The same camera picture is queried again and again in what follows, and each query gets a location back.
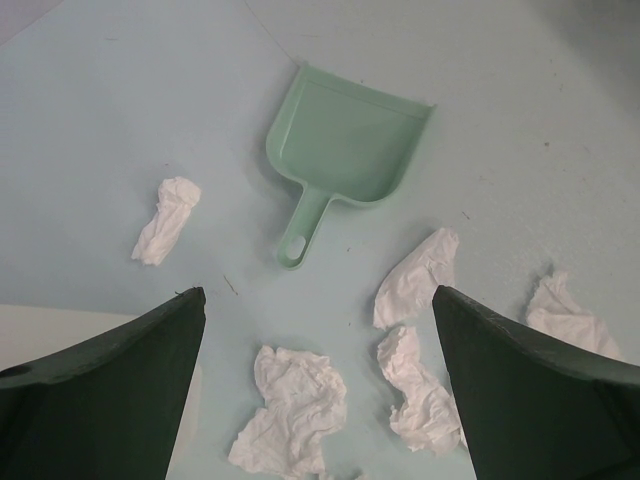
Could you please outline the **green plastic dustpan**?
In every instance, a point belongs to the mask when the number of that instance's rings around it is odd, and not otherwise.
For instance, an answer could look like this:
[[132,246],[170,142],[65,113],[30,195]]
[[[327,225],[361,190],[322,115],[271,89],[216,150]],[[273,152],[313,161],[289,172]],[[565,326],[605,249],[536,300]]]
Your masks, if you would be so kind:
[[434,108],[309,64],[300,66],[266,137],[266,156],[302,194],[278,246],[300,267],[328,206],[374,205],[401,184]]

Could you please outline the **crumpled paper scrap top centre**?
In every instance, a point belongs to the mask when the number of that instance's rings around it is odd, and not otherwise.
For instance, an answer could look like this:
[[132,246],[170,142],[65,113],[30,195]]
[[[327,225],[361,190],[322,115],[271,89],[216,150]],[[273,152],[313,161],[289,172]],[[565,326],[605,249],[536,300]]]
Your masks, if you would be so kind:
[[177,243],[201,189],[184,177],[165,179],[158,187],[156,213],[143,227],[131,259],[143,265],[159,266]]

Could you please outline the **crumpled paper scrap lower centre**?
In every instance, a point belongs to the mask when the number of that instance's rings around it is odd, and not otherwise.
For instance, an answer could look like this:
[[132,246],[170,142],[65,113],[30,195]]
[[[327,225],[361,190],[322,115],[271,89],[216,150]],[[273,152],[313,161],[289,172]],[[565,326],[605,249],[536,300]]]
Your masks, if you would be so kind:
[[445,455],[467,441],[454,397],[421,363],[421,349],[414,327],[393,329],[377,347],[384,378],[403,396],[393,406],[391,430],[416,452]]

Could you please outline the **crumpled paper scrap mid right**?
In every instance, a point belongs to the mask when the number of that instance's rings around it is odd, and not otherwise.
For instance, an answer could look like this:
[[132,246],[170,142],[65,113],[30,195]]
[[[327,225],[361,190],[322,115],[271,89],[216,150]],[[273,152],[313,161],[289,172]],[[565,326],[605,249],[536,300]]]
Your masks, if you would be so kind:
[[440,228],[398,263],[382,281],[374,299],[373,325],[387,330],[425,311],[441,285],[455,285],[458,235]]

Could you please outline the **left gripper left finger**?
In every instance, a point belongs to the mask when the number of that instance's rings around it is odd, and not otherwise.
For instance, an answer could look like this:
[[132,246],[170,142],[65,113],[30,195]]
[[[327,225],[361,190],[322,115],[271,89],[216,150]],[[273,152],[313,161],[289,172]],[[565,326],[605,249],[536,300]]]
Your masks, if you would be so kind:
[[196,287],[1,373],[4,479],[163,479],[204,328]]

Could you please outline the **crumpled paper scrap right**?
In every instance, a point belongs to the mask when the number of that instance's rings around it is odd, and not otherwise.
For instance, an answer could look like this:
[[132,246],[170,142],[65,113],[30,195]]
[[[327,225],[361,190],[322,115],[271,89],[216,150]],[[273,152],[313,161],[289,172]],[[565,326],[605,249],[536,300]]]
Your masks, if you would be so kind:
[[543,277],[526,310],[527,325],[583,350],[623,361],[606,323],[580,307],[567,290],[568,273]]

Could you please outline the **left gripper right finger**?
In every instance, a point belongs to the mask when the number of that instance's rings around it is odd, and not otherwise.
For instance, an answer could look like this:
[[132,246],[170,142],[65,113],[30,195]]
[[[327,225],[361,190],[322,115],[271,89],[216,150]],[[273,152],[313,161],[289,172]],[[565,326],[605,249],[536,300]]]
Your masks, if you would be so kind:
[[452,287],[438,287],[432,305],[477,478],[638,478],[638,366],[512,321]]

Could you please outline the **crumpled paper scrap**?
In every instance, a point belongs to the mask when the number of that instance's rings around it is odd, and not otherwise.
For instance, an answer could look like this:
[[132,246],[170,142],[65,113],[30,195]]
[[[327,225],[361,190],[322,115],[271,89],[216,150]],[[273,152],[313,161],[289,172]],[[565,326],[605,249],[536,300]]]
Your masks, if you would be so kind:
[[238,433],[229,462],[283,479],[325,476],[321,441],[347,420],[346,385],[330,358],[264,345],[254,378],[264,406]]
[[184,177],[165,179],[158,187],[156,213],[143,227],[131,259],[143,265],[159,266],[177,243],[201,189]]
[[454,397],[421,363],[421,349],[414,327],[393,329],[377,347],[384,378],[403,396],[393,406],[391,430],[416,452],[445,455],[467,441]]
[[543,277],[526,310],[527,325],[583,350],[623,361],[606,323],[580,307],[567,290],[568,273]]

